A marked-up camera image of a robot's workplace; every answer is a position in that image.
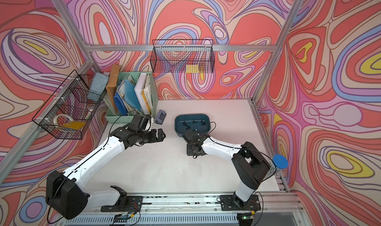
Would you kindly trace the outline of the yellow sticky note pad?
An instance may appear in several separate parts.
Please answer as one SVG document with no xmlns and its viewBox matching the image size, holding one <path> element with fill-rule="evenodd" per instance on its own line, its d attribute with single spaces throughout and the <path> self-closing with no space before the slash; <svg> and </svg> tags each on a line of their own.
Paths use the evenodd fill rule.
<svg viewBox="0 0 381 226">
<path fill-rule="evenodd" d="M 199 73 L 199 66 L 196 64 L 187 64 L 186 65 L 186 73 Z"/>
</svg>

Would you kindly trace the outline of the green plastic file organizer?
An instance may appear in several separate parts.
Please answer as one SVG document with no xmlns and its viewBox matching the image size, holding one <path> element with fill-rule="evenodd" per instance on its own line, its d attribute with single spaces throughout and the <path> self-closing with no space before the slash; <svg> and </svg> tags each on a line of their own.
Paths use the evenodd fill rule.
<svg viewBox="0 0 381 226">
<path fill-rule="evenodd" d="M 156 116 L 158 94 L 151 72 L 120 72 L 106 113 L 109 123 L 129 123 L 135 114 Z"/>
</svg>

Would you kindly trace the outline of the grey blue sponge pad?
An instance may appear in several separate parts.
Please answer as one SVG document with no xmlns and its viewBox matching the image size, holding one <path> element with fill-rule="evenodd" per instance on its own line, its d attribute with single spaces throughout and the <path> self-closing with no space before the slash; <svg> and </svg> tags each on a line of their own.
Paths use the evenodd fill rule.
<svg viewBox="0 0 381 226">
<path fill-rule="evenodd" d="M 109 77 L 102 74 L 96 73 L 92 79 L 89 93 L 94 95 L 101 95 L 103 91 L 106 89 L 108 84 Z"/>
</svg>

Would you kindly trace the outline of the white tape roll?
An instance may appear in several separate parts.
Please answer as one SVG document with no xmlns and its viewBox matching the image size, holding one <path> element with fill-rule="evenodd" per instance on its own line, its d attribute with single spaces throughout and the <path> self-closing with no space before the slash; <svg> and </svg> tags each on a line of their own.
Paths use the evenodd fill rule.
<svg viewBox="0 0 381 226">
<path fill-rule="evenodd" d="M 62 125 L 73 121 L 73 118 L 67 114 L 56 115 L 53 119 L 54 125 Z"/>
</svg>

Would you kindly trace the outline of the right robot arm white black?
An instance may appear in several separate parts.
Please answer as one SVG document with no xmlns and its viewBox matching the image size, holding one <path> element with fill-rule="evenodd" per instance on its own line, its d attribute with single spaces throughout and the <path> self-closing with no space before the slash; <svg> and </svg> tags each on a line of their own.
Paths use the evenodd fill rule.
<svg viewBox="0 0 381 226">
<path fill-rule="evenodd" d="M 193 130 L 185 132 L 182 138 L 195 158 L 214 155 L 232 161 L 241 180 L 233 193 L 233 202 L 238 207 L 243 207 L 249 201 L 270 171 L 270 164 L 265 156 L 250 142 L 245 142 L 243 145 L 230 144 L 207 134 L 197 135 Z"/>
</svg>

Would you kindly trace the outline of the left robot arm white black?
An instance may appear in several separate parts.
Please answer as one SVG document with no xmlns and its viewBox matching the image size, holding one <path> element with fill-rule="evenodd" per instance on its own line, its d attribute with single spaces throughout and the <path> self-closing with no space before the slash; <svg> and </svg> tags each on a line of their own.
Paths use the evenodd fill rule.
<svg viewBox="0 0 381 226">
<path fill-rule="evenodd" d="M 127 193 L 118 186 L 109 190 L 87 191 L 86 184 L 115 156 L 133 146 L 163 142 L 166 135 L 152 129 L 151 118 L 136 114 L 130 123 L 111 130 L 108 138 L 81 161 L 62 172 L 51 172 L 47 177 L 46 204 L 70 220 L 82 211 L 97 207 L 111 207 L 118 211 L 132 210 Z"/>
</svg>

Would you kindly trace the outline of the blue folder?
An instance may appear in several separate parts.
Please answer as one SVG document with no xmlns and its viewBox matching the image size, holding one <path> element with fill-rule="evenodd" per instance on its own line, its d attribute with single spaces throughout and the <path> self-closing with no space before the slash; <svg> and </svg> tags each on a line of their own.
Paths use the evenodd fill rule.
<svg viewBox="0 0 381 226">
<path fill-rule="evenodd" d="M 135 93 L 135 84 L 128 79 L 123 80 L 117 88 L 114 101 L 121 115 L 141 111 L 140 103 Z"/>
</svg>

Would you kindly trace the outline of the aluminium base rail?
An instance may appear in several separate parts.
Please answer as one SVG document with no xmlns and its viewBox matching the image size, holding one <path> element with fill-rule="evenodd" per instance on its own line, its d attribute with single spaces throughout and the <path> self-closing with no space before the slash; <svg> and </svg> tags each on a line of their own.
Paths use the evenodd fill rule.
<svg viewBox="0 0 381 226">
<path fill-rule="evenodd" d="M 144 194 L 140 209 L 129 220 L 100 208 L 86 210 L 58 226 L 309 226 L 295 193 L 256 192 L 243 210 L 234 209 L 223 193 Z"/>
</svg>

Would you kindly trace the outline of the brown cardboard folder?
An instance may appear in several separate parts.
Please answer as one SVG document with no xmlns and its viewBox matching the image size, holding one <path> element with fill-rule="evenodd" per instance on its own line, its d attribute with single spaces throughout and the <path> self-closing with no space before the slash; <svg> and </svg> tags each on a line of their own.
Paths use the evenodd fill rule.
<svg viewBox="0 0 381 226">
<path fill-rule="evenodd" d="M 114 101 L 114 95 L 117 90 L 119 71 L 120 71 L 120 66 L 117 64 L 113 64 L 110 71 L 108 84 L 106 86 L 107 94 L 110 99 L 112 110 L 114 111 L 114 115 L 118 113 L 118 108 L 116 107 L 115 101 Z"/>
</svg>

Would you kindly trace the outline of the white binder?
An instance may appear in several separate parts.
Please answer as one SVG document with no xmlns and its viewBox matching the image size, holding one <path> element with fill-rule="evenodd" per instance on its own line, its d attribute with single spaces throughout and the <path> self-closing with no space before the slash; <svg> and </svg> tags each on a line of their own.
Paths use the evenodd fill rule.
<svg viewBox="0 0 381 226">
<path fill-rule="evenodd" d="M 138 82 L 135 86 L 135 93 L 137 95 L 138 101 L 140 103 L 141 111 L 144 115 L 151 115 L 151 109 L 145 95 L 144 89 L 148 75 L 146 73 L 141 73 L 138 78 Z"/>
</svg>

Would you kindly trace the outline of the clear tube blue cap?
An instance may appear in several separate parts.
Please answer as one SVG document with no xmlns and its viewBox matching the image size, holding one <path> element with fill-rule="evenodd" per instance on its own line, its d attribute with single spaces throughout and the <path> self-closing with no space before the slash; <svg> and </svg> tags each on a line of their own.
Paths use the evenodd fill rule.
<svg viewBox="0 0 381 226">
<path fill-rule="evenodd" d="M 276 175 L 282 170 L 288 168 L 288 160 L 280 154 L 274 155 L 269 164 L 270 169 L 266 175 L 266 178 Z"/>
</svg>

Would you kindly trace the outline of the yellow card in basket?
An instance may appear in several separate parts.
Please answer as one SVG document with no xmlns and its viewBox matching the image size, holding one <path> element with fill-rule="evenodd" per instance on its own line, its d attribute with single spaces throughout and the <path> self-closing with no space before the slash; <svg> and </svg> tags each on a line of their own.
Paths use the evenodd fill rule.
<svg viewBox="0 0 381 226">
<path fill-rule="evenodd" d="M 72 129 L 72 130 L 81 130 L 86 125 L 86 122 L 83 121 L 69 121 L 61 125 L 61 127 Z"/>
</svg>

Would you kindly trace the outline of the grey blue hole punch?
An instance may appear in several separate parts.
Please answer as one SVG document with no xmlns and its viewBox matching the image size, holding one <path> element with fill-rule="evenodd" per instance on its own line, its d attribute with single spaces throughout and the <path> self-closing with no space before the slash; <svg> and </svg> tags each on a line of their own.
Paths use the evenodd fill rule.
<svg viewBox="0 0 381 226">
<path fill-rule="evenodd" d="M 166 112 L 163 111 L 163 110 L 159 110 L 156 117 L 155 117 L 155 123 L 156 124 L 159 124 L 159 125 L 162 125 L 165 118 L 166 118 Z"/>
</svg>

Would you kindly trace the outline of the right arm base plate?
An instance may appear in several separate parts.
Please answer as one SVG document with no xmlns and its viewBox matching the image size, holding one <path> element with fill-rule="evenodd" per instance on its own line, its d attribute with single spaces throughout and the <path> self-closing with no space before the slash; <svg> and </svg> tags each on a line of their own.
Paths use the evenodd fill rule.
<svg viewBox="0 0 381 226">
<path fill-rule="evenodd" d="M 251 195 L 248 201 L 242 201 L 235 195 L 220 195 L 217 200 L 222 211 L 260 211 L 262 209 L 259 197 Z"/>
</svg>

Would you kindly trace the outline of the dark teal storage box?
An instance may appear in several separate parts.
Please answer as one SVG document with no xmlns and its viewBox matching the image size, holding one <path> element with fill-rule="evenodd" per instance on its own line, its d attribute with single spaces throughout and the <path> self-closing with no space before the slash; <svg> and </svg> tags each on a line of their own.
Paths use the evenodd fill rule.
<svg viewBox="0 0 381 226">
<path fill-rule="evenodd" d="M 198 135 L 208 134 L 211 130 L 210 118 L 203 113 L 182 114 L 175 118 L 174 129 L 179 137 L 188 130 L 193 130 Z"/>
</svg>

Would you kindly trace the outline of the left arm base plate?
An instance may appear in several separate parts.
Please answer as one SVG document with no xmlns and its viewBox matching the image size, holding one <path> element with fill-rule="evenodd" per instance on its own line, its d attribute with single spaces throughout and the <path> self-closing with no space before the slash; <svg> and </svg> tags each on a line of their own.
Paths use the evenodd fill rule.
<svg viewBox="0 0 381 226">
<path fill-rule="evenodd" d="M 101 212 L 139 212 L 142 207 L 142 196 L 130 196 L 122 188 L 111 185 L 111 188 L 120 193 L 114 205 L 102 206 Z"/>
</svg>

